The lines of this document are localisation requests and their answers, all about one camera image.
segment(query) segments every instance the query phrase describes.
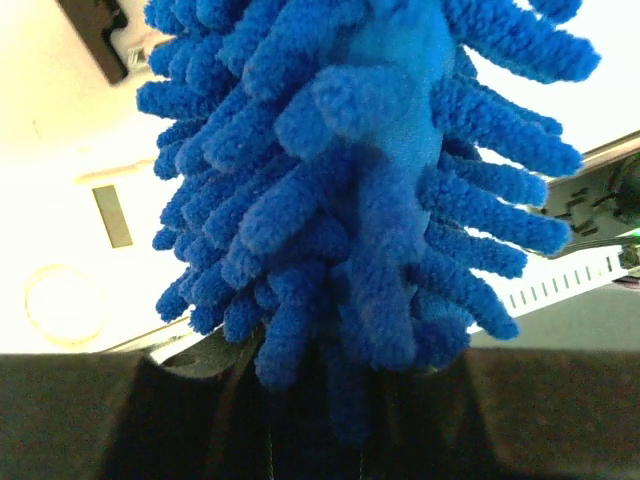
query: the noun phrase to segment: gray wall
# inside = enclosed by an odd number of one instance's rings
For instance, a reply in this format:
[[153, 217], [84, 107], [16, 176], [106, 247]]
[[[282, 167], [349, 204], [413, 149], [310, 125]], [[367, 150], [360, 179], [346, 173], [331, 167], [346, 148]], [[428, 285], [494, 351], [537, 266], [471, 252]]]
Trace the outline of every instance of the gray wall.
[[522, 333], [509, 342], [484, 332], [474, 347], [640, 350], [640, 291], [603, 287], [518, 319]]

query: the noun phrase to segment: black strap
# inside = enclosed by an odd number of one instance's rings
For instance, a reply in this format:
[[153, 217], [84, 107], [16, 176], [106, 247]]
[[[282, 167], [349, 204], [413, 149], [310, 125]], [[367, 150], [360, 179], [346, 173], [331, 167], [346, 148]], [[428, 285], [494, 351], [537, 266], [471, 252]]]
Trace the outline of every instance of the black strap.
[[212, 437], [209, 442], [209, 452], [205, 464], [205, 478], [207, 479], [217, 478], [216, 475], [220, 472], [228, 443], [227, 439], [233, 416], [233, 408], [236, 404], [238, 385], [247, 372], [247, 368], [254, 359], [263, 339], [264, 328], [261, 326], [256, 329], [242, 350], [233, 367], [233, 372], [220, 394], [218, 406], [213, 417]]

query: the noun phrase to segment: blue fuzzy fingers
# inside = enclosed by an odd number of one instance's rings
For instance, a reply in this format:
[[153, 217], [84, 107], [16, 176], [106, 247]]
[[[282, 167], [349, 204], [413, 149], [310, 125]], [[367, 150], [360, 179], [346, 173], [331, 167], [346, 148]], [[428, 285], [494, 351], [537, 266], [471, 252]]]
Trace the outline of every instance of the blue fuzzy fingers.
[[562, 124], [558, 122], [556, 119], [551, 117], [546, 117], [544, 115], [540, 115], [528, 108], [521, 107], [516, 105], [515, 103], [507, 100], [502, 95], [500, 95], [495, 90], [490, 89], [489, 87], [482, 85], [473, 79], [460, 79], [461, 83], [467, 84], [472, 88], [475, 88], [482, 93], [484, 93], [487, 98], [493, 100], [496, 104], [503, 106], [504, 108], [511, 110], [514, 115], [520, 117], [522, 121], [527, 123], [534, 123], [540, 125], [540, 127], [547, 132], [549, 135], [560, 136], [562, 135]]
[[313, 318], [305, 306], [282, 305], [273, 315], [255, 360], [256, 375], [265, 388], [281, 391], [295, 382]]
[[410, 278], [419, 288], [467, 310], [491, 336], [509, 340], [518, 335], [518, 326], [493, 289], [435, 250], [430, 250], [420, 264], [411, 268]]
[[277, 250], [335, 192], [353, 179], [352, 152], [342, 148], [301, 163], [264, 194], [240, 224], [243, 243], [256, 254]]
[[290, 0], [244, 68], [247, 92], [276, 100], [314, 74], [317, 55], [342, 28], [365, 19], [364, 0]]
[[574, 148], [537, 124], [523, 122], [509, 106], [496, 103], [460, 77], [443, 79], [432, 91], [431, 100], [438, 128], [490, 148], [530, 170], [562, 176], [575, 173], [582, 165], [582, 155]]
[[194, 33], [206, 31], [206, 27], [198, 20], [195, 0], [174, 0], [171, 10], [188, 31]]
[[195, 193], [182, 207], [182, 214], [190, 228], [199, 230], [213, 210], [230, 198], [256, 174], [260, 159], [237, 173], [220, 174]]
[[196, 305], [217, 307], [228, 302], [235, 291], [222, 279], [220, 263], [204, 270], [191, 289], [191, 296]]
[[224, 38], [218, 59], [236, 76], [269, 33], [271, 25], [286, 0], [254, 0], [236, 22], [232, 33]]
[[189, 304], [180, 295], [180, 285], [190, 274], [191, 271], [187, 269], [177, 280], [169, 285], [169, 288], [158, 299], [156, 311], [163, 322], [174, 321], [189, 308]]
[[185, 260], [195, 270], [207, 270], [218, 262], [225, 254], [223, 250], [216, 249], [203, 234], [197, 234], [196, 238], [184, 252]]
[[307, 261], [275, 269], [267, 275], [267, 283], [278, 301], [284, 305], [307, 305], [318, 293], [327, 274], [322, 262]]
[[224, 310], [221, 308], [196, 307], [191, 312], [189, 326], [200, 335], [208, 335], [223, 321]]
[[311, 160], [327, 150], [336, 136], [316, 105], [312, 87], [313, 83], [309, 83], [296, 93], [274, 125], [285, 151], [303, 160]]
[[207, 119], [200, 131], [187, 140], [176, 156], [178, 169], [189, 174], [209, 168], [204, 160], [203, 145], [249, 102], [249, 97], [241, 86], [236, 86]]
[[438, 168], [451, 172], [503, 200], [519, 205], [542, 206], [547, 201], [547, 184], [526, 170], [464, 160], [446, 152], [440, 155]]
[[207, 35], [191, 52], [184, 79], [194, 92], [219, 98], [235, 83], [233, 75], [216, 54], [222, 45], [217, 33]]
[[275, 312], [280, 306], [278, 297], [264, 279], [256, 282], [253, 297], [260, 308], [267, 312]]
[[425, 240], [430, 247], [450, 256], [465, 268], [497, 273], [505, 278], [518, 278], [527, 264], [524, 252], [490, 238], [478, 238], [464, 230], [456, 230], [431, 219]]
[[416, 364], [444, 368], [471, 343], [469, 312], [443, 297], [418, 289], [411, 301], [418, 343]]
[[400, 272], [367, 248], [355, 250], [349, 260], [352, 305], [371, 346], [371, 364], [390, 370], [412, 365], [417, 349]]
[[158, 158], [153, 164], [153, 173], [160, 180], [171, 180], [178, 176], [175, 159], [182, 147], [182, 143], [175, 142], [160, 149]]
[[169, 62], [169, 77], [177, 83], [185, 83], [187, 77], [187, 67], [193, 57], [194, 50], [202, 42], [196, 36], [184, 37], [180, 49], [175, 53]]
[[312, 90], [327, 126], [360, 140], [406, 114], [416, 85], [397, 67], [332, 66], [318, 74]]
[[529, 0], [538, 13], [554, 23], [566, 23], [576, 16], [582, 0]]
[[196, 240], [197, 235], [194, 232], [186, 231], [181, 233], [173, 247], [176, 258], [181, 262], [186, 261], [185, 252], [189, 246]]
[[200, 131], [207, 122], [206, 118], [197, 118], [194, 120], [178, 120], [174, 122], [167, 130], [158, 135], [156, 145], [158, 148], [164, 148], [175, 142], [187, 140]]
[[151, 0], [144, 9], [148, 25], [167, 35], [183, 33], [184, 25], [173, 13], [174, 0]]
[[456, 48], [456, 60], [453, 71], [469, 78], [476, 78], [478, 76], [478, 70], [462, 45], [458, 45]]
[[570, 239], [571, 231], [564, 222], [505, 205], [490, 193], [436, 169], [425, 170], [418, 198], [427, 210], [547, 255], [560, 251]]
[[213, 210], [203, 226], [203, 231], [212, 244], [217, 248], [228, 249], [246, 211], [297, 163], [296, 159], [288, 155], [276, 156]]
[[251, 102], [203, 143], [204, 159], [216, 170], [233, 172], [262, 155], [275, 141], [274, 105]]
[[171, 250], [176, 243], [178, 233], [175, 230], [164, 227], [153, 237], [152, 247], [154, 250]]
[[203, 97], [187, 85], [170, 81], [147, 82], [137, 94], [138, 110], [174, 120], [206, 117], [221, 100]]
[[250, 289], [238, 292], [224, 312], [224, 336], [228, 342], [244, 342], [267, 314]]
[[428, 217], [416, 199], [413, 179], [386, 158], [368, 169], [358, 192], [363, 241], [398, 265], [417, 261], [424, 251]]
[[158, 45], [149, 55], [149, 67], [156, 75], [169, 78], [169, 66], [173, 57], [180, 51], [185, 43], [189, 42], [189, 37], [177, 37], [166, 43]]
[[239, 0], [192, 0], [196, 4], [196, 17], [209, 30], [222, 33], [233, 26], [238, 8], [243, 3]]
[[212, 172], [204, 172], [200, 175], [186, 177], [182, 185], [173, 194], [169, 203], [160, 214], [160, 223], [174, 230], [185, 230], [187, 222], [182, 214], [182, 207], [207, 183], [212, 177]]
[[587, 40], [555, 30], [512, 0], [447, 0], [443, 7], [460, 42], [516, 75], [542, 83], [582, 81], [600, 61]]

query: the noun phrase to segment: black clip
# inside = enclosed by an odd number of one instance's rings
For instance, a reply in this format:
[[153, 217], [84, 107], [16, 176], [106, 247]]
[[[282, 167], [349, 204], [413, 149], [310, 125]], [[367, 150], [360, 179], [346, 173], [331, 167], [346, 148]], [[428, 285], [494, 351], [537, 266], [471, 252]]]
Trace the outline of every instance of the black clip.
[[129, 20], [117, 0], [58, 0], [58, 4], [109, 83], [123, 80], [129, 70], [111, 44], [111, 33], [126, 28]]

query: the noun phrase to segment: blue microfiber duster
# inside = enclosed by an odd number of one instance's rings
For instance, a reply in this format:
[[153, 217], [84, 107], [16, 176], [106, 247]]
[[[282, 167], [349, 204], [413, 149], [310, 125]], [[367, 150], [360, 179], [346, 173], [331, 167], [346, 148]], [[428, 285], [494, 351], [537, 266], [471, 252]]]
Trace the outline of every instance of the blue microfiber duster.
[[175, 119], [155, 172], [183, 177], [154, 248], [187, 263], [162, 319], [191, 305], [195, 330], [224, 324], [231, 342], [264, 323], [256, 371], [273, 391], [313, 344], [354, 444], [367, 367], [445, 366], [473, 322], [516, 336], [470, 269], [520, 275], [525, 255], [504, 242], [563, 248], [565, 224], [516, 206], [542, 205], [536, 174], [574, 174], [581, 155], [558, 122], [480, 84], [465, 49], [541, 83], [599, 62], [556, 28], [579, 0], [530, 2], [539, 15], [512, 0], [151, 0], [148, 23], [175, 38], [154, 50], [166, 80], [138, 105]]

